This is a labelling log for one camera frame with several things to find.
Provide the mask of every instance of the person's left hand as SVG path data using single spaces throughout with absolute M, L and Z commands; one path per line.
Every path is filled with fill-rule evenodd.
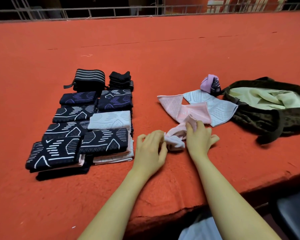
M 147 136 L 143 134 L 137 138 L 132 171 L 145 177 L 145 180 L 148 180 L 164 165 L 168 149 L 166 142 L 163 142 L 158 153 L 162 141 L 164 141 L 164 132 L 161 130 L 155 130 Z

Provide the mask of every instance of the light blue fabric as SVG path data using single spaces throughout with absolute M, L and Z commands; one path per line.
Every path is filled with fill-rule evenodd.
M 213 217 L 182 230 L 178 240 L 222 240 Z

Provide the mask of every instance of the red surface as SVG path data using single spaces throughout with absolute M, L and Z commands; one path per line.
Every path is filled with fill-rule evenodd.
M 262 76 L 300 85 L 300 13 L 0 24 L 0 239 L 77 238 L 132 167 L 93 166 L 43 182 L 25 170 L 77 68 L 129 70 L 135 135 L 168 131 L 177 123 L 156 96 L 198 89 L 209 73 L 223 88 Z M 213 132 L 220 141 L 210 159 L 239 192 L 300 175 L 300 135 L 260 148 L 232 122 Z M 188 154 L 170 153 L 141 192 L 127 234 L 203 204 Z

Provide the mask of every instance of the bag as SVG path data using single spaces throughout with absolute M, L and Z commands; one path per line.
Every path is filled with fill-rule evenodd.
M 241 127 L 259 134 L 260 136 L 256 140 L 259 144 L 273 142 L 280 136 L 291 136 L 300 133 L 300 107 L 280 110 L 255 108 L 229 95 L 230 89 L 239 87 L 286 90 L 300 95 L 299 85 L 278 82 L 269 77 L 261 77 L 256 80 L 236 81 L 223 89 L 221 94 L 224 95 L 224 100 L 238 105 L 238 109 L 231 120 Z
M 106 87 L 106 76 L 101 70 L 77 69 L 73 82 L 70 85 L 64 85 L 63 88 L 71 88 L 77 92 L 96 91 L 99 97 Z

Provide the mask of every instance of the forearm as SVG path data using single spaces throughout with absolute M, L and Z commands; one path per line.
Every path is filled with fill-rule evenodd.
M 79 239 L 122 239 L 136 198 L 146 181 L 131 170 Z
M 213 218 L 224 240 L 280 239 L 208 157 L 194 161 Z

